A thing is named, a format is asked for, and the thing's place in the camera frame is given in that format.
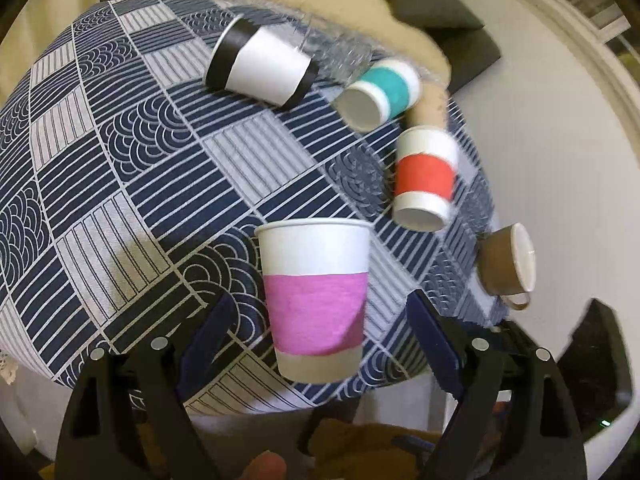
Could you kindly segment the dark grey sofa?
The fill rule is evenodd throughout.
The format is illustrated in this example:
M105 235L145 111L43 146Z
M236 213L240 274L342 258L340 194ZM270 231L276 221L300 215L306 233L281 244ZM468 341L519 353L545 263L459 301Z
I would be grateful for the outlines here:
M394 17L426 32L451 66L449 92L457 93L500 60L484 23L460 0L386 0Z

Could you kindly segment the brown ceramic mug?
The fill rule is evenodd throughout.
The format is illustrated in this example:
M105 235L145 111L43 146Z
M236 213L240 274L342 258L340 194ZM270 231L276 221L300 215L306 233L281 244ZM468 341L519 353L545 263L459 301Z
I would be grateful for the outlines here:
M536 252L520 222L485 234L477 254L480 284L512 310L525 310L532 301L537 279Z

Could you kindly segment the pink banded paper cup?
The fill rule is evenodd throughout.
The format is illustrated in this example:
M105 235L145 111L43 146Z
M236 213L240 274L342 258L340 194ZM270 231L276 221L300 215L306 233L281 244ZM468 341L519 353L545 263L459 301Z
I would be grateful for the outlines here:
M367 221L309 218L256 229L280 374L327 384L362 359L370 237Z

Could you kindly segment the blue patterned tablecloth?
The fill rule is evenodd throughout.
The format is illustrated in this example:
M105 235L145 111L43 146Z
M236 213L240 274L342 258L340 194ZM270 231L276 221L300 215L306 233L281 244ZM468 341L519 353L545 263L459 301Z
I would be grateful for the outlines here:
M454 216L419 233L393 222L398 122L369 133L332 108L318 80L275 110L211 92L210 51L242 16L288 38L288 16L210 0L102 2L63 30L1 112L1 347L73 387L94 349L167 336L220 297L235 319L196 383L195 414L311 408L403 382L426 361L404 311L423 289L443 315L480 325L506 307L480 287L476 238L497 222L461 110ZM255 229L307 217L373 224L363 360L344 382L277 370Z

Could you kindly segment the dark grey cushion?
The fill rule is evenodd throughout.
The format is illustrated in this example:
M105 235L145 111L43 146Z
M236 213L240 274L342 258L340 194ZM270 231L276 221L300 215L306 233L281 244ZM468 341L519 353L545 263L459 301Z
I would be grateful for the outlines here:
M484 26L460 0L386 0L394 17L420 29L480 29Z

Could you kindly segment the teal banded paper cup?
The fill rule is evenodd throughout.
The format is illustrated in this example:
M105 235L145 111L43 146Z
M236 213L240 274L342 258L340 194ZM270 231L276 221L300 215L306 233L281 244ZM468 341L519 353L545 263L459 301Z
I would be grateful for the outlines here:
M413 107L422 93L419 73L399 58L375 62L333 101L344 123L370 132Z

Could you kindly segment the red banded paper cup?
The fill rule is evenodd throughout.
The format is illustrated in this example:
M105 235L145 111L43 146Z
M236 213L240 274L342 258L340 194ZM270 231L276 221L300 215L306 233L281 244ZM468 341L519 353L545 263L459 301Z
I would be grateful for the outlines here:
M449 222L458 144L442 129L415 126L396 141L393 219L403 228L435 232Z

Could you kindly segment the clear plastic cup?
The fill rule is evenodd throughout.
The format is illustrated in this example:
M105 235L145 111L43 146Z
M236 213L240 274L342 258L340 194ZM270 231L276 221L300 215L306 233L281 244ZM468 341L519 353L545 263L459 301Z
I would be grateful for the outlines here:
M300 48L318 64L321 79L348 86L369 68L372 49L356 32L314 14L303 24Z

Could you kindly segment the black banded paper cup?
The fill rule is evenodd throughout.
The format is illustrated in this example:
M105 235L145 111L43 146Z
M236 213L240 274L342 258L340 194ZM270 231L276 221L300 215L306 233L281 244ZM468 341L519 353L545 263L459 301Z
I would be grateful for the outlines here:
M319 73L315 60L264 26L237 16L214 45L203 81L207 88L249 96L289 110Z

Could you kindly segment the brown kraft paper cup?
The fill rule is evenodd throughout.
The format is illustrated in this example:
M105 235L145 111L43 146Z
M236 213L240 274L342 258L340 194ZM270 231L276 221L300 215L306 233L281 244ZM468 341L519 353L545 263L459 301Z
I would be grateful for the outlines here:
M408 127L427 126L447 129L449 93L433 81L421 82L421 95L413 107L408 109Z

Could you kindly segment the cream curtain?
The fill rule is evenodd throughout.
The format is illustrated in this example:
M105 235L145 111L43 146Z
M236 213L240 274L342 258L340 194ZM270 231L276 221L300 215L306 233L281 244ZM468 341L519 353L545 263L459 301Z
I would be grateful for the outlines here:
M43 50L100 0L28 0L1 43L1 104Z

